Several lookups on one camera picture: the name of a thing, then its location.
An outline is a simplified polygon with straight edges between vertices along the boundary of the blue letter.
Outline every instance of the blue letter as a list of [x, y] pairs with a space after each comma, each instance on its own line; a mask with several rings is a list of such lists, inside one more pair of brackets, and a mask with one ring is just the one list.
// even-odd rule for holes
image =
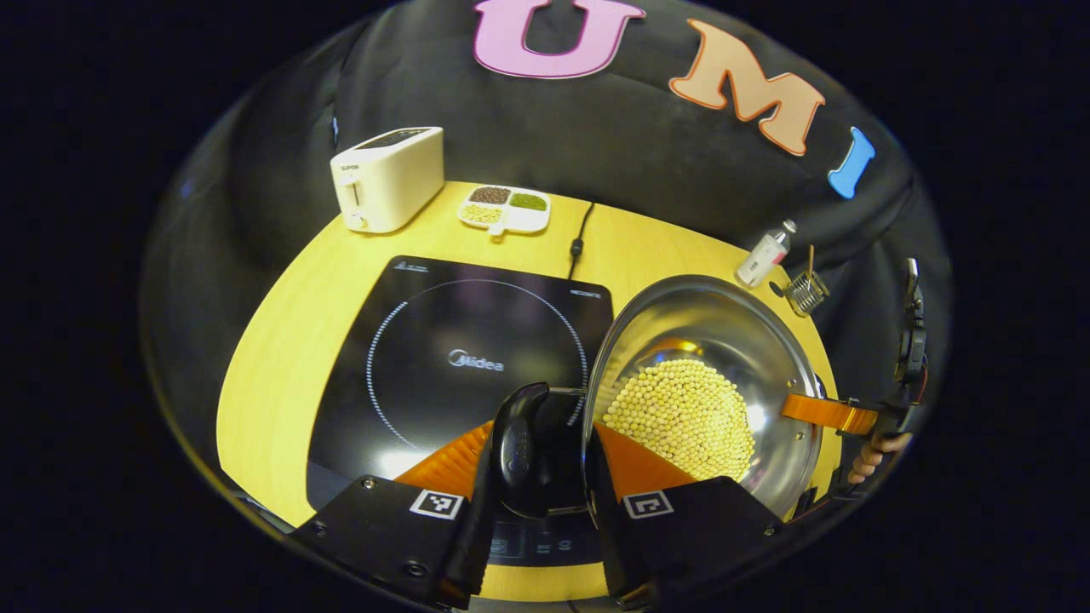
[[846, 199], [855, 197], [856, 183], [863, 176], [867, 163], [874, 157], [874, 146], [867, 140], [867, 136], [858, 128], [851, 129], [851, 148], [848, 149], [848, 157], [844, 158], [840, 168], [828, 171], [828, 184], [833, 185], [836, 193]]

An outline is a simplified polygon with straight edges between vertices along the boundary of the toaster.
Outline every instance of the toaster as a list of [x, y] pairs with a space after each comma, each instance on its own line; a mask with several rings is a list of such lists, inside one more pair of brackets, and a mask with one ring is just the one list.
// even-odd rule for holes
[[379, 134], [329, 160], [341, 219], [351, 230], [392, 232], [443, 188], [443, 128]]

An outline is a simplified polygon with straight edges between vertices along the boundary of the yellow beans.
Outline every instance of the yellow beans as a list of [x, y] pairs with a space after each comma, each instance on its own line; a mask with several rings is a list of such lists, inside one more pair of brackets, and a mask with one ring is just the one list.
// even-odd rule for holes
[[501, 211], [499, 208], [468, 204], [462, 209], [462, 217], [470, 221], [477, 221], [480, 224], [495, 224], [496, 221], [499, 221], [500, 213]]
[[738, 386], [698, 360], [670, 360], [621, 380], [602, 417], [606, 425], [669, 459], [692, 477], [739, 480], [753, 435]]

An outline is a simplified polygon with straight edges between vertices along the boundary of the hand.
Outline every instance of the hand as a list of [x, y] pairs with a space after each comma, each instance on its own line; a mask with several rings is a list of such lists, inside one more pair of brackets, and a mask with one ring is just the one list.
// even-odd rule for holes
[[882, 464], [883, 453], [900, 452], [908, 446], [908, 442], [911, 440], [911, 432], [905, 432], [895, 438], [882, 438], [875, 432], [874, 436], [863, 446], [863, 450], [860, 452], [859, 457], [851, 465], [851, 472], [848, 473], [848, 483], [858, 485], [865, 481], [868, 477], [874, 474], [874, 469]]

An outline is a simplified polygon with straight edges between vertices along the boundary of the induction cooktop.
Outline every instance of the induction cooktop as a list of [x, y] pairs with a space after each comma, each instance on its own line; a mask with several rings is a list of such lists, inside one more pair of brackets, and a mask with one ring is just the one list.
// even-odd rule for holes
[[[341, 347], [318, 407], [307, 468], [311, 505], [322, 508], [363, 474], [397, 478], [493, 419], [523, 385], [585, 387], [611, 322], [609, 290], [598, 285], [391, 259]], [[546, 407], [560, 416], [559, 428], [581, 430], [582, 398], [554, 396]], [[579, 478], [578, 466], [565, 468], [569, 479]], [[601, 560], [586, 513], [543, 521], [506, 508], [497, 515], [489, 564]]]

